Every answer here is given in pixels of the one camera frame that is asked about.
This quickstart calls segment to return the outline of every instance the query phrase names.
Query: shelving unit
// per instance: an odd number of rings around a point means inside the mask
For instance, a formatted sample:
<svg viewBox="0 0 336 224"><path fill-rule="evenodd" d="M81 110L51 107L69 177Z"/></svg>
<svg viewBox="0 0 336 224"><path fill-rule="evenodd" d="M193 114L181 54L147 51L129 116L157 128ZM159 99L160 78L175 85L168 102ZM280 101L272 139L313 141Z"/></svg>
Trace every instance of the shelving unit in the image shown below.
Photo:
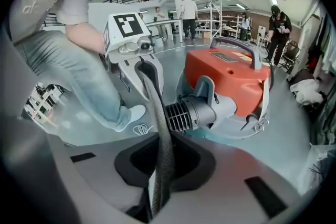
<svg viewBox="0 0 336 224"><path fill-rule="evenodd" d="M242 24L241 19L243 17L241 16L222 16L222 25L226 25L226 22L230 22L233 23L234 25L230 25L231 28L235 29L235 31L233 33L235 33L235 38L239 37L240 34L240 26Z"/></svg>
<svg viewBox="0 0 336 224"><path fill-rule="evenodd" d="M235 29L235 38L238 38L238 32L239 32L239 26L240 26L240 22L239 22L239 18L241 18L240 16L223 16L222 15L222 25L226 25L226 22L230 22L230 23L234 23L235 25L230 25L230 27L232 27L233 29Z"/></svg>
<svg viewBox="0 0 336 224"><path fill-rule="evenodd" d="M209 13L210 12L210 19L206 20L197 20L197 23L210 23L210 29L197 29L197 32L210 32L211 33L211 40L219 34L222 35L222 0L209 0L209 8L202 8L198 10L199 13ZM213 20L213 13L218 13L218 19L219 20ZM218 29L214 29L214 23L219 24Z"/></svg>

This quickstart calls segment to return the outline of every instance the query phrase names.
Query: white sneaker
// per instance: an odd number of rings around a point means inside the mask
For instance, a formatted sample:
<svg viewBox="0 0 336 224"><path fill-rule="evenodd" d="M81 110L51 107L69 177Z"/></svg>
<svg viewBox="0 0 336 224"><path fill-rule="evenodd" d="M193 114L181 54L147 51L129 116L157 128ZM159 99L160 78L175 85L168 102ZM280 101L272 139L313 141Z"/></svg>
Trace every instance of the white sneaker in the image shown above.
<svg viewBox="0 0 336 224"><path fill-rule="evenodd" d="M135 105L134 107L130 108L130 111L131 111L131 118L130 118L130 121L125 125L125 127L123 129L119 129L119 130L115 130L117 133L120 133L122 132L123 130L126 129L126 127L131 123L131 122L134 122L134 121L137 121L139 120L146 112L146 108L141 105L141 104L138 104L138 105Z"/></svg>

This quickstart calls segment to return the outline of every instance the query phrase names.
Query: vacuum cleaner handle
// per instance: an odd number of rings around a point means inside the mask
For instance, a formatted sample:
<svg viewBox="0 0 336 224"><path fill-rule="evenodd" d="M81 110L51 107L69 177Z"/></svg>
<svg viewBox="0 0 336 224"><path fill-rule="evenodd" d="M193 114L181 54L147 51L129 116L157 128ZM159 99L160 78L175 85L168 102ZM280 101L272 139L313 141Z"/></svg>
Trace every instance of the vacuum cleaner handle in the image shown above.
<svg viewBox="0 0 336 224"><path fill-rule="evenodd" d="M232 39L228 37L215 37L212 40L210 47L216 48L221 42L238 46L239 48L242 48L247 52L249 52L252 55L251 67L255 70L261 69L261 56L258 49L252 48L251 46L247 45L245 42L241 40Z"/></svg>

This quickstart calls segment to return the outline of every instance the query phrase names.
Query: light blue jeans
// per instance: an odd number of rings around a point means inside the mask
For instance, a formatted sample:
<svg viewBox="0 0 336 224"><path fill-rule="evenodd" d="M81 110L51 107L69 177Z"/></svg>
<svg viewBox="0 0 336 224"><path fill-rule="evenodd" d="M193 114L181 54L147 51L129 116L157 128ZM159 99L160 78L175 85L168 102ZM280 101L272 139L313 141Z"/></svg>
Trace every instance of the light blue jeans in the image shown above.
<svg viewBox="0 0 336 224"><path fill-rule="evenodd" d="M131 112L121 106L97 53L75 45L61 31L39 31L16 48L40 82L72 91L103 126L120 130L129 122Z"/></svg>
<svg viewBox="0 0 336 224"><path fill-rule="evenodd" d="M159 37L167 39L166 27L165 25L158 25L157 30L159 31Z"/></svg>

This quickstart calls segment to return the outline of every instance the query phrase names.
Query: gray hose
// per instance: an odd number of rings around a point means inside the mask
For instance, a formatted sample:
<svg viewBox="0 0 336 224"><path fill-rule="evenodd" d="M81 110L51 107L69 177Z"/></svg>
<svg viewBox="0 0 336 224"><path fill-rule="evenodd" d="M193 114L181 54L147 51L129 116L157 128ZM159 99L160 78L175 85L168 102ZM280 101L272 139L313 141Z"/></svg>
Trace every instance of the gray hose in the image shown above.
<svg viewBox="0 0 336 224"><path fill-rule="evenodd" d="M174 176L175 160L173 144L161 99L153 82L143 72L140 73L144 79L149 97L148 109L152 117L152 122L154 127L156 125L159 132L159 150L155 168L155 184L152 204L152 212L155 216L169 199L169 185Z"/></svg>

